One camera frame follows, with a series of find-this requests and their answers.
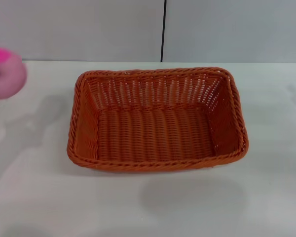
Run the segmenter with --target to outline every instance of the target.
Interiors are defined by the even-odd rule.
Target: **woven plastic basket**
[[[221,68],[90,71],[75,85],[67,152],[107,171],[212,167],[249,142],[237,88]]]

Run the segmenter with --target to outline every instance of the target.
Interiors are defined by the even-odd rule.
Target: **basket rim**
[[[98,74],[97,77],[100,79],[105,78],[107,76],[117,76],[120,78],[128,78],[130,75],[141,75],[142,74],[160,74],[166,73],[169,75],[169,72],[173,71],[174,74],[178,74],[178,70],[181,70],[182,73],[184,72],[198,72],[202,70],[212,70],[224,73],[229,78],[228,83],[228,91],[230,93],[231,99],[231,109],[234,116],[234,122],[236,125],[236,130],[239,136],[239,148],[232,153],[213,156],[213,157],[206,157],[202,159],[189,159],[189,160],[172,160],[172,161],[141,161],[141,162],[128,162],[128,161],[109,161],[109,160],[90,160],[86,158],[82,158],[78,156],[76,151],[76,122],[80,116],[80,105],[78,108],[75,108],[77,105],[75,102],[79,98],[80,88],[84,86],[87,82],[87,78],[90,74]],[[212,167],[213,161],[220,160],[219,165],[221,164],[228,164],[231,162],[235,162],[247,153],[249,149],[249,141],[248,141],[248,134],[245,127],[245,122],[242,116],[241,104],[240,104],[240,95],[238,89],[235,85],[235,81],[233,76],[230,74],[229,71],[219,67],[197,67],[197,68],[172,68],[172,69],[156,69],[156,70],[124,70],[124,71],[111,71],[111,70],[94,70],[94,71],[87,71],[81,74],[75,84],[74,88],[74,106],[72,111],[72,118],[69,130],[69,139],[67,145],[67,153],[69,158],[72,160],[73,163],[89,168],[95,168],[99,170],[111,170],[111,171],[118,171],[118,166],[123,167],[123,171],[133,171],[132,168],[136,167],[136,171],[138,168],[142,168],[142,171],[165,171],[165,170],[179,170],[179,169],[189,169],[189,168],[201,168],[201,167]]]

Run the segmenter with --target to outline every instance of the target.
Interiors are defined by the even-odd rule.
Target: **basket bottom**
[[[174,161],[216,155],[203,107],[101,112],[97,147],[97,159],[103,161]]]

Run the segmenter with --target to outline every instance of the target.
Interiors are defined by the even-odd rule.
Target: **white table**
[[[296,64],[27,62],[0,101],[0,237],[296,237]],[[77,77],[88,70],[218,66],[239,89],[250,148],[175,173],[106,173],[67,157]]]

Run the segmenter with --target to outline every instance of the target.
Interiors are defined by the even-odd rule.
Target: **pink object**
[[[0,48],[0,99],[19,92],[26,82],[27,72],[20,56]]]

